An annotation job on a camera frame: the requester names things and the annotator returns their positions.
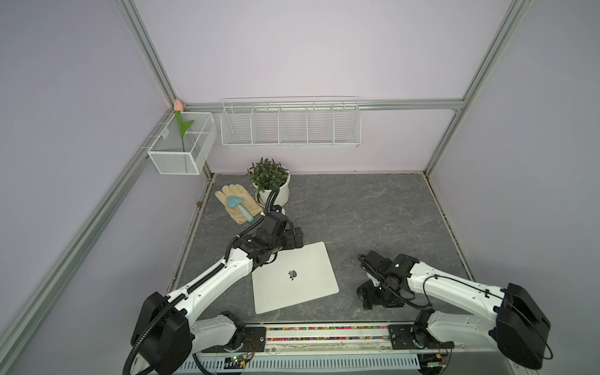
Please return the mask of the silver laptop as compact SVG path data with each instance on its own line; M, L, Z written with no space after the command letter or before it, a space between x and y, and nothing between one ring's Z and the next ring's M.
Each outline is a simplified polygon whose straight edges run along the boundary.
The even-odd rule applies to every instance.
M282 250L252 272L255 312L269 313L339 293L324 242Z

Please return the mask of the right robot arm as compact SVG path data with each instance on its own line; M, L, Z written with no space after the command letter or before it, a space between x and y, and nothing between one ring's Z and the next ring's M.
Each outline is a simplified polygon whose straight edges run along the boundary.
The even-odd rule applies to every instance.
M449 355L461 345L488 348L530 370L553 359L551 323L524 287L469 281L405 254L387 259L371 251L357 258L369 278L357 290L365 310L410 306L419 312L411 324L390 326L394 349Z

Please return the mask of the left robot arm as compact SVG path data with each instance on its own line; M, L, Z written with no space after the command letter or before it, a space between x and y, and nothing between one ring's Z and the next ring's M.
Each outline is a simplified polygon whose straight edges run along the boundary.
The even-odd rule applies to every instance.
M203 350L244 347L245 323L236 315L225 311L208 320L199 317L237 281L275 261L280 251L303 246L302 230L273 206L278 195L278 190L270 192L259 220L230 240L222 259L185 286L166 295L155 292L143 302L124 374L131 373L137 356L148 363L144 374L172 374Z

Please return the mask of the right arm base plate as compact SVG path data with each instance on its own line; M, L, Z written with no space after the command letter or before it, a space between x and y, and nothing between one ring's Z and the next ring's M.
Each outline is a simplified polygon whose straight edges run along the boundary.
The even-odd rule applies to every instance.
M391 324L388 333L394 350L455 348L453 342L440 342L425 328L409 324Z

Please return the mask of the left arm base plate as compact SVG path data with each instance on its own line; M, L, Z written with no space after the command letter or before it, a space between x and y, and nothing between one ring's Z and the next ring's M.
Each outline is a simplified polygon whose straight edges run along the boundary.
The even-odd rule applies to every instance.
M267 329L262 326L245 327L236 332L226 345L215 345L202 353L263 353L267 343Z

